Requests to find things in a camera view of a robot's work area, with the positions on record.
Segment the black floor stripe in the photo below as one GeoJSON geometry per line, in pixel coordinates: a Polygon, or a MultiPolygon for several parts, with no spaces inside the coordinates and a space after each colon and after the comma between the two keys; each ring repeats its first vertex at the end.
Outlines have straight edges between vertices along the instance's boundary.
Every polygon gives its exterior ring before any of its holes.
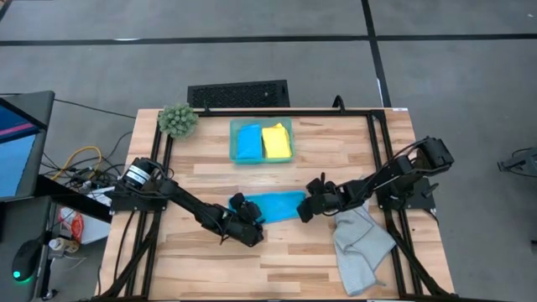
{"type": "Polygon", "coordinates": [[[352,42],[367,41],[367,35],[281,35],[207,38],[149,38],[149,39],[54,39],[6,40],[0,46],[84,46],[84,45],[146,45],[146,44],[219,44],[267,42],[352,42]]]}
{"type": "Polygon", "coordinates": [[[391,107],[392,102],[389,99],[388,84],[386,83],[386,75],[384,74],[383,61],[380,58],[380,50],[378,49],[377,35],[373,24],[373,16],[368,0],[362,0],[363,15],[366,19],[368,27],[369,46],[371,47],[371,55],[373,56],[373,64],[375,73],[377,74],[378,86],[380,88],[380,97],[383,107],[391,107]]]}
{"type": "Polygon", "coordinates": [[[225,44],[268,42],[352,42],[352,41],[480,41],[537,39],[537,34],[406,34],[406,35],[283,35],[246,37],[144,38],[144,39],[49,39],[0,40],[0,46],[91,46],[91,45],[159,45],[225,44]]]}
{"type": "Polygon", "coordinates": [[[401,34],[378,35],[378,41],[478,41],[537,39],[537,34],[401,34]]]}

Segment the gray cloth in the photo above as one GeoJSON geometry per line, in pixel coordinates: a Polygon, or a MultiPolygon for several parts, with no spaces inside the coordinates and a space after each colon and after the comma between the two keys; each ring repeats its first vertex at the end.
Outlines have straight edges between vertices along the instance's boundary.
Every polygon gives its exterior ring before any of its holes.
{"type": "Polygon", "coordinates": [[[369,215],[368,207],[366,201],[363,206],[335,215],[337,266],[350,296],[379,284],[374,271],[395,245],[393,238],[369,215]]]}

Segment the teal plastic tray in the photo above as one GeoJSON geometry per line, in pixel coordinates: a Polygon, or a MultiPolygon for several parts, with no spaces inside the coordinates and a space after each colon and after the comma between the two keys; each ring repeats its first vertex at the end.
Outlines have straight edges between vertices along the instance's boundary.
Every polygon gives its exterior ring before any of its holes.
{"type": "Polygon", "coordinates": [[[288,163],[295,157],[295,144],[293,142],[293,121],[288,117],[268,117],[268,118],[240,118],[234,119],[229,124],[229,159],[235,164],[277,164],[288,163]],[[289,134],[289,146],[291,147],[291,157],[284,159],[266,159],[263,148],[262,159],[237,159],[237,137],[238,131],[247,125],[259,124],[261,128],[276,126],[279,122],[287,129],[289,134]]]}

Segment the plastic container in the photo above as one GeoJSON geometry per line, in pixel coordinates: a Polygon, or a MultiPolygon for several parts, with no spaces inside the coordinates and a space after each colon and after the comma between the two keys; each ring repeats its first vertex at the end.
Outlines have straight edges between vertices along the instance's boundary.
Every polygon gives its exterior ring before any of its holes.
{"type": "MultiPolygon", "coordinates": [[[[279,222],[289,219],[299,218],[296,207],[305,199],[305,192],[294,190],[286,192],[270,192],[254,195],[245,195],[244,199],[258,205],[261,217],[258,221],[265,220],[265,223],[279,222]]],[[[227,207],[232,209],[232,205],[227,202],[227,207]]]]}
{"type": "Polygon", "coordinates": [[[57,237],[49,241],[49,247],[55,251],[66,251],[68,253],[75,253],[80,247],[80,243],[74,240],[67,240],[62,237],[57,237]]]}
{"type": "Polygon", "coordinates": [[[293,143],[293,121],[288,117],[268,117],[268,118],[241,118],[234,119],[229,124],[229,159],[235,164],[277,164],[288,163],[295,157],[295,145],[293,143]],[[263,148],[263,157],[261,159],[237,159],[237,137],[238,131],[247,125],[259,124],[261,128],[276,126],[281,123],[289,134],[289,147],[291,148],[291,157],[283,159],[266,159],[263,148]]]}

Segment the yellow cable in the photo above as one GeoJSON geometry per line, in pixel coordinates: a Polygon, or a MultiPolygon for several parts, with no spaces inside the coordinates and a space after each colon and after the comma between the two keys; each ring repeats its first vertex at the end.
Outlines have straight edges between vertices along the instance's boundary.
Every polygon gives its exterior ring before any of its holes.
{"type": "MultiPolygon", "coordinates": [[[[100,165],[101,162],[102,162],[102,154],[101,154],[101,150],[100,150],[98,147],[95,147],[95,146],[86,146],[86,147],[82,147],[82,148],[79,148],[78,150],[76,150],[76,151],[69,157],[69,159],[67,159],[67,161],[65,162],[63,168],[61,168],[61,170],[58,171],[58,173],[56,173],[56,175],[54,175],[51,179],[52,179],[52,180],[57,180],[58,177],[60,177],[60,175],[61,175],[62,173],[65,172],[65,169],[67,169],[67,167],[69,167],[70,162],[73,160],[73,158],[74,158],[78,153],[80,153],[80,152],[84,152],[84,151],[86,151],[86,150],[90,150],[90,149],[93,149],[93,150],[97,151],[97,154],[99,154],[99,162],[97,163],[97,165],[96,165],[94,171],[97,170],[97,169],[99,168],[99,165],[100,165]]],[[[95,174],[95,172],[91,172],[89,178],[93,177],[94,174],[95,174]]]]}

